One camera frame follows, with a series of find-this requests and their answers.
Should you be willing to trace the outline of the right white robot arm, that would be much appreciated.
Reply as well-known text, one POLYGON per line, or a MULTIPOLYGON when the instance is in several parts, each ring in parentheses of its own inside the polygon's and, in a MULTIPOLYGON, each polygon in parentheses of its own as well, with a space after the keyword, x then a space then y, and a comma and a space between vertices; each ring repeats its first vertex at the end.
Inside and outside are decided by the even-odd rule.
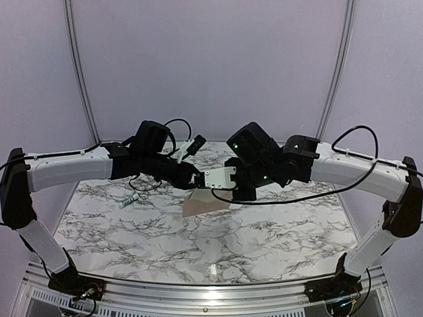
POLYGON ((236 204, 256 203, 255 190, 268 184, 285 187, 291 181, 328 182, 341 188, 362 190, 385 198, 382 215, 338 262, 337 274, 328 280, 334 296, 343 295, 364 271, 396 241, 420 229, 422 184, 410 157, 384 160, 337 148, 334 144, 304 135, 292 135, 279 146, 257 123, 251 122, 235 132, 227 145, 236 154, 236 204))

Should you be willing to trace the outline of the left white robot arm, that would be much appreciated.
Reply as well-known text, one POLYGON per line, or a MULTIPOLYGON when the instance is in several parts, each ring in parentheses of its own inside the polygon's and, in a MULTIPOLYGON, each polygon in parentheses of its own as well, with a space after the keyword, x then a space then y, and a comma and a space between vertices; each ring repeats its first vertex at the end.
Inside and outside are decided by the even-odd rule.
POLYGON ((107 142, 78 151, 26 154, 13 149, 1 166, 1 218, 17 231, 55 274, 70 294, 83 289, 83 278, 71 268, 71 260, 56 242, 34 210, 31 195, 40 190, 85 180, 119 180, 144 174, 165 181, 177 189, 194 188, 199 173, 190 163, 178 162, 162 152, 171 130, 145 120, 135 135, 123 142, 107 142))

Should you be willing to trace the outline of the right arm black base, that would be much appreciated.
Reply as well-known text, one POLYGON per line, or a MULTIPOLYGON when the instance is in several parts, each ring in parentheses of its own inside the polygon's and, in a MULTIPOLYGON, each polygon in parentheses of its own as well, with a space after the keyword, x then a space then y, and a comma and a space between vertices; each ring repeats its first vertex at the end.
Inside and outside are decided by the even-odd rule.
POLYGON ((346 255, 347 253, 344 253, 338 260, 336 271, 332 277, 305 283, 304 294, 309 302, 335 299, 362 291, 360 277, 346 273, 344 268, 346 255))

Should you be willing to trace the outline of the green white glue stick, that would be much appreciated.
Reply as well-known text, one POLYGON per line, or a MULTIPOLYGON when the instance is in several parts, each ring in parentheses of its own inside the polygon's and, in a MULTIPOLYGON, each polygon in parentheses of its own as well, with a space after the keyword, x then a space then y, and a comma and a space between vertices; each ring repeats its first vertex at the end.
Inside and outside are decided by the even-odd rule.
POLYGON ((133 202, 137 201, 139 199, 139 195, 137 193, 131 195, 130 197, 127 197, 126 199, 122 200, 119 203, 119 206, 121 209, 125 208, 128 205, 131 205, 133 202))

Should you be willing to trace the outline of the cream envelope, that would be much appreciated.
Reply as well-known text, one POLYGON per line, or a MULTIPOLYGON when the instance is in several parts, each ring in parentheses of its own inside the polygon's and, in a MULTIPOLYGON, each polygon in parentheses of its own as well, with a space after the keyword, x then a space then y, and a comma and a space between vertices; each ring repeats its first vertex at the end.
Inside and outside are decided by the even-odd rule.
POLYGON ((188 194, 182 207, 182 218, 226 210, 230 203, 216 199, 210 189, 195 189, 188 194))

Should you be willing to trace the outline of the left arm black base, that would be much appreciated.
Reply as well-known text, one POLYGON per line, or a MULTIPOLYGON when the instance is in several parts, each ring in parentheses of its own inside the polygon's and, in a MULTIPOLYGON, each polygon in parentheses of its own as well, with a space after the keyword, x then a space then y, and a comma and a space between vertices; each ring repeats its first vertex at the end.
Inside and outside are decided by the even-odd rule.
POLYGON ((89 290, 93 290, 91 296, 95 300, 101 300, 104 294, 105 281, 103 279, 81 275, 69 254, 69 265, 59 273, 51 273, 48 288, 67 295, 73 295, 78 299, 89 290))

